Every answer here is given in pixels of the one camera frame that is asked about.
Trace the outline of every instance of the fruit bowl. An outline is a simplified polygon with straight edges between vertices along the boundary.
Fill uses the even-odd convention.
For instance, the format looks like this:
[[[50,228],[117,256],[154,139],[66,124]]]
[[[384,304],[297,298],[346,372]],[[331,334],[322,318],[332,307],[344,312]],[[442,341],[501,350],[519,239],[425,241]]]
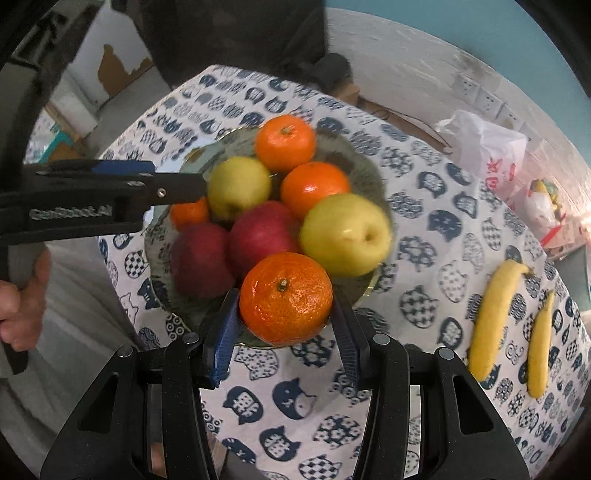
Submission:
[[[182,173],[200,173],[208,180],[213,168],[235,155],[253,157],[257,127],[242,127],[228,132],[218,141],[193,150],[181,167]],[[340,135],[326,129],[316,131],[316,155],[314,161],[332,163],[344,171],[349,179],[353,193],[361,195],[378,205],[392,220],[390,208],[384,197],[382,177],[375,164],[355,151],[351,143]],[[279,187],[283,174],[272,176],[273,192],[271,199],[279,199]],[[151,267],[151,281],[154,293],[169,312],[182,319],[191,330],[197,329],[203,318],[218,310],[223,297],[213,300],[188,298],[179,294],[170,273],[170,249],[178,232],[170,220],[170,207],[157,206],[154,217],[145,234],[145,253]],[[355,305],[368,295],[377,282],[379,268],[361,277],[335,278],[331,281],[339,285],[351,304]],[[238,337],[238,343],[255,348],[270,347],[246,329]]]

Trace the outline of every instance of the tangerine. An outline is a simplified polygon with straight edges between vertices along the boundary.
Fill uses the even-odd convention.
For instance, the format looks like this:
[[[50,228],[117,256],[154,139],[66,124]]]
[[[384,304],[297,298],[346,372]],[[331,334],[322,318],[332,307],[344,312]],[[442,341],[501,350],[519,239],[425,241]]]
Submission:
[[[316,133],[301,118],[276,116],[261,127],[255,153],[272,172],[287,173],[309,162],[316,152]]]
[[[294,168],[281,183],[281,201],[303,220],[323,198],[335,193],[349,193],[347,175],[330,163],[311,161]]]
[[[179,232],[185,230],[189,225],[208,222],[209,208],[207,207],[207,199],[201,197],[196,202],[172,205],[170,207],[170,221]]]
[[[244,325],[264,342],[305,342],[325,326],[332,306],[328,274],[310,257],[282,252],[257,263],[240,292]]]

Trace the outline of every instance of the hand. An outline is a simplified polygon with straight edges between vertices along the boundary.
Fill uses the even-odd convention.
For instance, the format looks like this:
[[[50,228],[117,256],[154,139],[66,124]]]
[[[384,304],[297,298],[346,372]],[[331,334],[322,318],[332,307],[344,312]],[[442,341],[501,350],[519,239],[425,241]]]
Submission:
[[[50,270],[51,257],[49,250],[45,249],[23,291],[0,280],[0,338],[17,352],[34,348],[39,340]]]

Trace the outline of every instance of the green apple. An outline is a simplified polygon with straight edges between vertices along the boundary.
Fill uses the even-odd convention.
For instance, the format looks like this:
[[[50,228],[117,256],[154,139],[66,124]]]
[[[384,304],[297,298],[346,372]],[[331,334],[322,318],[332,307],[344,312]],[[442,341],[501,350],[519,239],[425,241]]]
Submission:
[[[235,220],[242,212],[266,202],[271,176],[256,158],[231,157],[213,169],[207,201],[220,220]]]
[[[358,277],[374,270],[390,252],[392,226],[368,199],[338,193],[319,201],[300,230],[303,252],[337,277]]]

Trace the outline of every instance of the table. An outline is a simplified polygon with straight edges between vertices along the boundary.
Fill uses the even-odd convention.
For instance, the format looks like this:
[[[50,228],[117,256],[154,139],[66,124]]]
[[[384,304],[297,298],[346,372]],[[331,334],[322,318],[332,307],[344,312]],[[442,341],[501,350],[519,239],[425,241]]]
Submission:
[[[505,258],[523,260],[535,277],[521,283],[482,383],[535,476],[579,406],[589,383],[591,341],[577,306],[538,241],[479,180],[424,142],[313,89],[266,74],[212,66],[146,112],[103,158],[151,160],[178,171],[183,157],[240,125],[282,113],[347,136],[374,160],[398,225],[398,238],[373,293],[359,308],[376,329],[432,352],[445,345],[465,358],[488,277]],[[185,328],[158,300],[143,234],[102,237],[113,286],[147,347],[167,345]],[[550,384],[539,401],[527,393],[528,341],[535,314],[555,289]],[[417,471],[420,403],[413,390],[407,474]],[[370,393],[345,378],[327,327],[301,345],[236,347],[229,378],[202,391],[208,428],[273,480],[348,478],[355,467]]]

